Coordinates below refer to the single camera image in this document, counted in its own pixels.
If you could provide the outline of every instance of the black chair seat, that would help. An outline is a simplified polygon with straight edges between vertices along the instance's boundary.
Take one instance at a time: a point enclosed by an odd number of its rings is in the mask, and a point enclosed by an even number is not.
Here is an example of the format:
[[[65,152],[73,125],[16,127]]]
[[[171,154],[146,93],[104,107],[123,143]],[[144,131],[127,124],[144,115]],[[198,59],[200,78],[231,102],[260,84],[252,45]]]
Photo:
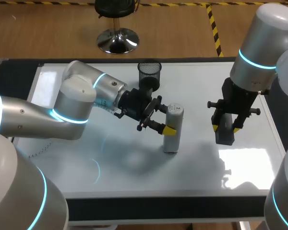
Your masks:
[[[96,0],[95,10],[106,18],[121,18],[134,12],[134,0]]]

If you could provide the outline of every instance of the yellow-black hazard tape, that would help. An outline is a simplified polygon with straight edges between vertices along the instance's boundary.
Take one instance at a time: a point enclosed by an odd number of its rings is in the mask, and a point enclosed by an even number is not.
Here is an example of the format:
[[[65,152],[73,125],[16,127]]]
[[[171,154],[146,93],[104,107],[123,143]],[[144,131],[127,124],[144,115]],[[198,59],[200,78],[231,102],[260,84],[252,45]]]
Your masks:
[[[209,21],[210,21],[211,28],[212,28],[213,38],[215,40],[215,46],[216,46],[217,55],[219,57],[224,57],[222,49],[221,49],[219,34],[218,34],[217,28],[216,28],[215,18],[213,17],[213,14],[212,14],[211,6],[207,6],[207,13],[208,13]]]
[[[268,2],[189,2],[189,3],[140,3],[141,6],[232,6],[232,5],[263,5]],[[282,5],[288,5],[288,2],[274,2]],[[93,2],[60,2],[60,1],[0,1],[0,4],[41,4],[41,5],[83,5],[94,6]]]

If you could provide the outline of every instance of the black mesh pen holder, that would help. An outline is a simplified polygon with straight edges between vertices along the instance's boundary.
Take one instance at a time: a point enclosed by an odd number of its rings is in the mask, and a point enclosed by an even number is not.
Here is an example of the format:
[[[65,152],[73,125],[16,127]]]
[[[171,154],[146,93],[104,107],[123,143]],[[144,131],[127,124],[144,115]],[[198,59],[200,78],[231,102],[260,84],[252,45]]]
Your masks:
[[[160,87],[161,63],[154,59],[146,59],[138,64],[139,87],[143,90],[156,91]]]

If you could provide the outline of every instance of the white tabletop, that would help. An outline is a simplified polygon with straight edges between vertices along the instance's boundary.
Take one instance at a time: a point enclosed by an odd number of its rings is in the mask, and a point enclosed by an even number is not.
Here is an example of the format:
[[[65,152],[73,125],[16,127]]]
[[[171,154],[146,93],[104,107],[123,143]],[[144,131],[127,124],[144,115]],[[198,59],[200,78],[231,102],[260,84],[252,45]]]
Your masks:
[[[67,64],[45,64],[36,73],[29,100],[51,108]],[[211,125],[221,87],[232,62],[164,63],[160,88],[163,103],[184,107],[180,150],[162,151],[163,137],[138,122],[118,119],[93,108],[83,136],[76,141],[20,138],[15,144],[30,156],[66,198],[140,196],[264,196],[280,166],[284,149],[263,96],[253,108],[261,115],[247,118],[232,146],[217,145]],[[138,86],[136,64],[92,64]],[[155,113],[153,120],[165,122]]]

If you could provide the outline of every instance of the wooden floor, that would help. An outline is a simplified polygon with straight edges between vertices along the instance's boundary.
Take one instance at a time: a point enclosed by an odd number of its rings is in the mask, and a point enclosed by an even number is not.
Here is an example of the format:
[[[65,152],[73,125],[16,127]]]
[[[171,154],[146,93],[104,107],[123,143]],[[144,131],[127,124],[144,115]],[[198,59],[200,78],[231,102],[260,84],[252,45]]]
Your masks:
[[[200,0],[141,1],[180,2]],[[237,55],[258,7],[259,5],[212,6],[224,56]],[[141,6],[137,13],[121,18],[120,25],[134,30],[140,37],[140,45],[128,54],[110,55],[97,48],[96,38],[102,31],[112,27],[112,20],[98,19],[94,7],[0,4],[0,58],[217,57],[205,7]],[[252,223],[252,229],[257,225],[258,222]],[[187,227],[187,224],[127,225],[119,226],[118,230],[185,230]],[[194,224],[193,229],[234,230],[231,223]]]

